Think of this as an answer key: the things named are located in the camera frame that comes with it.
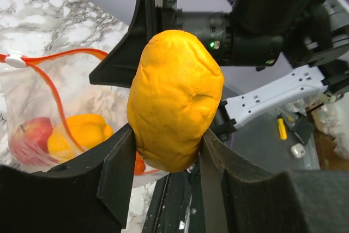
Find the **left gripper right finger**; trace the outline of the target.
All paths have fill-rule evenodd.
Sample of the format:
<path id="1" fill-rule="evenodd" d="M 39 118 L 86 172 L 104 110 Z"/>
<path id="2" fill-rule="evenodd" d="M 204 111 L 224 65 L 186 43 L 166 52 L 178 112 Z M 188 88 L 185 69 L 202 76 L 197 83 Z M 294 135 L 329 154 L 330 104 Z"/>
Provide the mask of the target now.
<path id="1" fill-rule="evenodd" d="M 347 171 L 271 174 L 207 131 L 200 173 L 207 232 L 348 232 Z"/>

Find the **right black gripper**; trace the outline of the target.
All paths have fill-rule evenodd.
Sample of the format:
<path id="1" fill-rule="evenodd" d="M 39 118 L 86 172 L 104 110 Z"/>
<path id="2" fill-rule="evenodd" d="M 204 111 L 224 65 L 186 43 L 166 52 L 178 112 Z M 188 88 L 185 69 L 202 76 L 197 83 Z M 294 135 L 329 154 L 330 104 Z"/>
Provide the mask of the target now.
<path id="1" fill-rule="evenodd" d="M 284 43 L 280 35 L 254 35 L 235 25 L 231 13 L 183 11 L 177 0 L 157 4 L 159 31 L 195 35 L 220 66 L 271 67 Z"/>

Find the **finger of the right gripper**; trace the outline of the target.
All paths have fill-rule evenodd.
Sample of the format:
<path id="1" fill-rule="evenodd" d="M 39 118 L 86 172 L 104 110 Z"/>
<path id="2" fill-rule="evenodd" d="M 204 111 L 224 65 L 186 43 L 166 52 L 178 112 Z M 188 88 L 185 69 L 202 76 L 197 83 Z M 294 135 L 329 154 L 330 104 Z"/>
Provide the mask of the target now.
<path id="1" fill-rule="evenodd" d="M 169 0 L 136 0 L 128 31 L 90 73 L 90 84 L 129 88 L 143 49 L 154 35 L 164 30 L 163 16 L 167 11 L 173 11 Z"/>

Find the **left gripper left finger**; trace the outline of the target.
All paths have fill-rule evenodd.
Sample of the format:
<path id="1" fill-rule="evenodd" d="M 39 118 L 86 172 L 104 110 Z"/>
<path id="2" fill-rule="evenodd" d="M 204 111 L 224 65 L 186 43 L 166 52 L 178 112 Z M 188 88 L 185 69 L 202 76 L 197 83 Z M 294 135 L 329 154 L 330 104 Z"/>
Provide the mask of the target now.
<path id="1" fill-rule="evenodd" d="M 128 220 L 135 141 L 125 125 L 47 172 L 1 166 L 1 232 L 120 232 Z"/>

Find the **orange toy pumpkin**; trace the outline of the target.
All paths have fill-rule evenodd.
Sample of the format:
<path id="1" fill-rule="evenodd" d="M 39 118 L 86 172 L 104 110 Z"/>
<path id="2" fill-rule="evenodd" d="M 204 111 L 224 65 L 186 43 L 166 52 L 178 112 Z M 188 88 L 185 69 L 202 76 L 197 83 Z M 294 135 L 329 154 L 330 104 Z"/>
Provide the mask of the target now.
<path id="1" fill-rule="evenodd" d="M 142 175 L 146 170 L 145 162 L 143 161 L 142 157 L 139 155 L 139 153 L 136 153 L 136 159 L 135 159 L 135 168 L 134 168 L 134 175 Z"/>

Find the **brown toy potato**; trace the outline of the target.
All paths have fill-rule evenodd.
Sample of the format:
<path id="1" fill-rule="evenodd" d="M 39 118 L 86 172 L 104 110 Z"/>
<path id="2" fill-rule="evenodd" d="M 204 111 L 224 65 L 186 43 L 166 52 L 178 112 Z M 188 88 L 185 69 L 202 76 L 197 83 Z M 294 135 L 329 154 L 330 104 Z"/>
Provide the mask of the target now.
<path id="1" fill-rule="evenodd" d="M 220 67 L 193 34 L 172 29 L 148 42 L 127 104 L 136 149 L 147 165 L 166 172 L 193 165 L 223 85 Z"/>

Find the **yellow bell pepper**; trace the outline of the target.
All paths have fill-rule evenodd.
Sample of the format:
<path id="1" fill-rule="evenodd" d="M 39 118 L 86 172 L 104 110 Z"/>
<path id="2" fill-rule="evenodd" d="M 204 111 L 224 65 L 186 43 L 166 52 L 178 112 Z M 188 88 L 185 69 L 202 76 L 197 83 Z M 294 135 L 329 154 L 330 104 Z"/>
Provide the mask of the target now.
<path id="1" fill-rule="evenodd" d="M 65 126 L 55 126 L 47 141 L 49 154 L 59 163 L 73 159 L 107 140 L 112 134 L 112 127 L 101 115 L 82 114 L 66 119 L 70 133 Z"/>

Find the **clear zip bag orange zipper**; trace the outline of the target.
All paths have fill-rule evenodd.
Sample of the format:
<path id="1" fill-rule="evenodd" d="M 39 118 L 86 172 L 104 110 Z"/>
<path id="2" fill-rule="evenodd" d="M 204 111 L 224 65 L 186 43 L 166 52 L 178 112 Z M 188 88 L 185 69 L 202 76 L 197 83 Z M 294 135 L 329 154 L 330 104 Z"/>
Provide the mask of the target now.
<path id="1" fill-rule="evenodd" d="M 61 163 L 23 165 L 9 151 L 9 139 L 19 125 L 48 117 L 70 133 L 66 119 L 75 115 L 101 115 L 113 134 L 127 122 L 128 90 L 92 85 L 89 73 L 106 57 L 98 49 L 74 49 L 29 58 L 20 52 L 1 55 L 1 164 L 33 173 Z"/>

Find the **red toy apple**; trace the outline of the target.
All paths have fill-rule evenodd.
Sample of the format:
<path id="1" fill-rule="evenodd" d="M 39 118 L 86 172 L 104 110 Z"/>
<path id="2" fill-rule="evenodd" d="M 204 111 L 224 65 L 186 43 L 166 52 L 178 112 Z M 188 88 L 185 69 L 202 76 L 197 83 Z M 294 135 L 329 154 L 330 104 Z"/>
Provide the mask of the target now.
<path id="1" fill-rule="evenodd" d="M 9 139 L 9 151 L 23 165 L 45 166 L 58 163 L 49 155 L 47 141 L 52 134 L 48 117 L 37 117 L 19 125 Z"/>

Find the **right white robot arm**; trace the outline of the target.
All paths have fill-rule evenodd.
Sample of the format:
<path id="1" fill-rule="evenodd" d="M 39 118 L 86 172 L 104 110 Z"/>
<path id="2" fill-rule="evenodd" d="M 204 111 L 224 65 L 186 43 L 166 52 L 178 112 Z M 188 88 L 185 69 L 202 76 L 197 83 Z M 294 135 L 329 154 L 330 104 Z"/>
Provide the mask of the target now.
<path id="1" fill-rule="evenodd" d="M 90 73 L 93 85 L 129 88 L 142 50 L 156 34 L 195 35 L 220 66 L 262 70 L 284 55 L 293 71 L 218 107 L 213 133 L 222 141 L 255 117 L 311 95 L 348 92 L 348 13 L 339 0 L 227 0 L 232 10 L 184 12 L 177 0 L 136 0 L 122 40 Z"/>

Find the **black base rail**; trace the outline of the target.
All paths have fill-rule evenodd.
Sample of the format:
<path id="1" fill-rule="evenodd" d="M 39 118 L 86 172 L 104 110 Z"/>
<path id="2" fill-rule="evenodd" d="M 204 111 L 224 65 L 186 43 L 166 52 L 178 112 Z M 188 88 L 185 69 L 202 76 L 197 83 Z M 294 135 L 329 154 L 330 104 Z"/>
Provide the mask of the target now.
<path id="1" fill-rule="evenodd" d="M 206 232 L 198 165 L 156 182 L 142 232 Z"/>

